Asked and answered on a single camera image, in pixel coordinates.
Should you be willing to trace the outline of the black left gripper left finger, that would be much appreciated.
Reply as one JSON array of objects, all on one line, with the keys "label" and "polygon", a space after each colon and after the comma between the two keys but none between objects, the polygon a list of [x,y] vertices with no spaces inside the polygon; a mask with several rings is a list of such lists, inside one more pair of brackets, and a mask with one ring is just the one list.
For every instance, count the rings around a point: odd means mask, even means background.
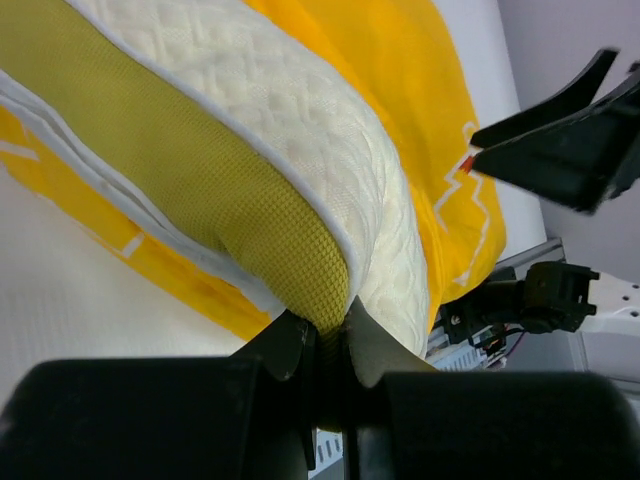
[{"label": "black left gripper left finger", "polygon": [[304,479],[315,328],[286,313],[227,357],[53,360],[1,413],[5,479]]}]

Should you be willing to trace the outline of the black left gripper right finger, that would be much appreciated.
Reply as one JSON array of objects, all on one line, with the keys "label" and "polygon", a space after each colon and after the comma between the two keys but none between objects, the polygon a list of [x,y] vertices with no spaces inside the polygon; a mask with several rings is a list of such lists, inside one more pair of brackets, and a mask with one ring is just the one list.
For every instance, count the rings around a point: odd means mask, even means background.
[{"label": "black left gripper right finger", "polygon": [[639,425],[606,378],[441,372],[360,301],[342,326],[348,479],[635,479]]}]

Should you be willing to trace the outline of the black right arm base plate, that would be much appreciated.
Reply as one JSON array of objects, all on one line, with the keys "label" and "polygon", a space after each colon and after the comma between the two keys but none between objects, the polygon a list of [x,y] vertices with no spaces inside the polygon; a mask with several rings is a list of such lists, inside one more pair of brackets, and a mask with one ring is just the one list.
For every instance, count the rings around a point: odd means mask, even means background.
[{"label": "black right arm base plate", "polygon": [[515,307],[519,284],[513,267],[494,271],[470,293],[441,307],[436,326],[452,345],[486,349],[504,344],[508,336],[523,332]]}]

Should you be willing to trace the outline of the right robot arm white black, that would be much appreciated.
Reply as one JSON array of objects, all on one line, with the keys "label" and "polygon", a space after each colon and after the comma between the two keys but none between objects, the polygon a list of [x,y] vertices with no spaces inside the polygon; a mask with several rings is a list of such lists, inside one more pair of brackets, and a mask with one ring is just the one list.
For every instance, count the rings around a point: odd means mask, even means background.
[{"label": "right robot arm white black", "polygon": [[[618,52],[604,48],[549,99],[485,127],[465,168],[592,215],[639,178],[639,65],[598,97]],[[522,280],[486,281],[465,296],[469,317],[514,323],[532,334],[635,332],[638,285],[616,297],[622,281],[562,262],[532,265]]]}]

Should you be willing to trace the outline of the yellow pillowcase with white print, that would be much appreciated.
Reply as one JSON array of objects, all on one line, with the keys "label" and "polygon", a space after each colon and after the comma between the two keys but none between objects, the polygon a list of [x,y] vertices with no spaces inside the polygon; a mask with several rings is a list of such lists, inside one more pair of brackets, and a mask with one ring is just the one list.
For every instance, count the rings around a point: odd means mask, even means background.
[{"label": "yellow pillowcase with white print", "polygon": [[334,67],[391,138],[427,264],[429,333],[506,243],[494,182],[464,172],[475,115],[444,20],[429,1],[241,2]]}]

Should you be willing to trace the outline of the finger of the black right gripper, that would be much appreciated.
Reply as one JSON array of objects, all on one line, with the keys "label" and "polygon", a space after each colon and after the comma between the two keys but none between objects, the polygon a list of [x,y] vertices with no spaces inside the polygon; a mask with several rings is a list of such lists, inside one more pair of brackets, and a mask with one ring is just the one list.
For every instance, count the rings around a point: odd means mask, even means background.
[{"label": "finger of the black right gripper", "polygon": [[594,214],[639,179],[639,76],[576,113],[481,150],[472,169]]},{"label": "finger of the black right gripper", "polygon": [[619,54],[602,48],[560,91],[550,98],[475,132],[469,143],[486,149],[521,136],[589,106]]}]

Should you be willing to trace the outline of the white quilted pillow green band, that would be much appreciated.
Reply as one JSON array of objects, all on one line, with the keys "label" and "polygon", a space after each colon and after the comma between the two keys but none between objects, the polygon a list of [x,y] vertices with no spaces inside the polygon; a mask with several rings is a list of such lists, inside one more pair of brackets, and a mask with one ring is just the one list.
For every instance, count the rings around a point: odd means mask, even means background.
[{"label": "white quilted pillow green band", "polygon": [[74,357],[226,355],[292,312],[325,375],[427,350],[398,152],[329,63],[241,1],[1,5],[1,391]]}]

